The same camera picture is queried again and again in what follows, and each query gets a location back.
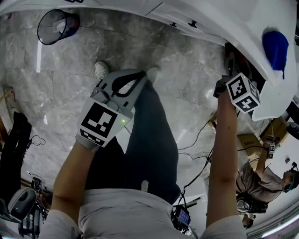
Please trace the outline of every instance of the blue cloth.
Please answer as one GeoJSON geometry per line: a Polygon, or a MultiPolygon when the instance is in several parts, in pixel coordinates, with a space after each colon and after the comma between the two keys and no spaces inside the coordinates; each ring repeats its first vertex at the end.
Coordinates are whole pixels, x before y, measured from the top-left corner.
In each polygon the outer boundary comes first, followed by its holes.
{"type": "Polygon", "coordinates": [[[263,35],[263,49],[273,70],[282,70],[285,78],[286,55],[289,43],[286,37],[277,31],[263,35]]]}

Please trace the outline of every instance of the white sneaker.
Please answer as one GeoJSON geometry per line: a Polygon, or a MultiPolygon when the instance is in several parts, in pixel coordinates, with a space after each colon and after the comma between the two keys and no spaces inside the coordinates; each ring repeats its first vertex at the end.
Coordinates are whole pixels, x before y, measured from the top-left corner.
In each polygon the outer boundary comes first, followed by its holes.
{"type": "Polygon", "coordinates": [[[151,81],[151,83],[154,83],[155,80],[157,79],[157,76],[161,69],[157,66],[150,68],[146,74],[148,75],[148,79],[151,81]]]}
{"type": "Polygon", "coordinates": [[[109,74],[110,70],[105,62],[99,61],[94,65],[94,72],[99,80],[103,80],[109,74]]]}

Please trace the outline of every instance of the trash can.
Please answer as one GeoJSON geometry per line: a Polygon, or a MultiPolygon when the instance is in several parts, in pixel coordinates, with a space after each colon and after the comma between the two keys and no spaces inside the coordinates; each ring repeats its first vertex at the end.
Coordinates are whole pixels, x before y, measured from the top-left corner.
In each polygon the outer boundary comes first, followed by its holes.
{"type": "Polygon", "coordinates": [[[59,40],[74,35],[80,26],[77,14],[54,9],[46,13],[37,27],[37,37],[44,45],[52,45],[59,40]]]}

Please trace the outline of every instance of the floor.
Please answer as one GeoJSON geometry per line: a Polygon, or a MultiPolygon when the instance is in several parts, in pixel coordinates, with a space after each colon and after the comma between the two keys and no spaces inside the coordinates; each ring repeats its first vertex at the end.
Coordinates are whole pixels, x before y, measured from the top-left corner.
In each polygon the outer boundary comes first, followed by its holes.
{"type": "MultiPolygon", "coordinates": [[[[80,15],[81,27],[74,36],[51,46],[37,39],[37,26],[45,11],[16,12],[10,20],[0,20],[0,81],[14,88],[33,126],[32,135],[46,140],[44,146],[31,145],[21,176],[31,180],[29,171],[45,179],[49,188],[53,186],[74,144],[81,107],[98,83],[93,67],[97,60],[105,60],[111,70],[159,66],[161,74],[154,88],[173,136],[178,148],[191,145],[217,109],[213,91],[221,74],[226,73],[222,66],[224,48],[132,14],[85,8],[68,11],[80,15]]],[[[6,127],[11,128],[3,103],[0,112],[6,127]]],[[[249,115],[242,114],[238,119],[239,133],[260,131],[262,121],[252,122],[249,115]]],[[[132,126],[133,121],[128,124],[129,131],[132,126]]],[[[196,144],[185,152],[207,155],[214,137],[211,128],[205,127],[196,144]]],[[[123,129],[117,139],[126,150],[128,132],[123,129]]],[[[204,158],[192,160],[179,155],[179,186],[198,174],[204,163],[204,158]]],[[[189,194],[204,191],[194,190],[189,194]]]]}

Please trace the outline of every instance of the dark pants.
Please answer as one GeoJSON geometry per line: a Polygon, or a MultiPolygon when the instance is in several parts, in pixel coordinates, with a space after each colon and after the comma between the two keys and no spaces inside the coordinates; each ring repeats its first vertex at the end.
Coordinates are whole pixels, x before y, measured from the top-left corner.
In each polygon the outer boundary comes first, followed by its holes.
{"type": "Polygon", "coordinates": [[[178,148],[165,111],[150,81],[135,103],[135,116],[127,152],[114,137],[100,148],[90,166],[86,190],[103,188],[141,189],[173,204],[180,195],[177,181],[178,148]]]}

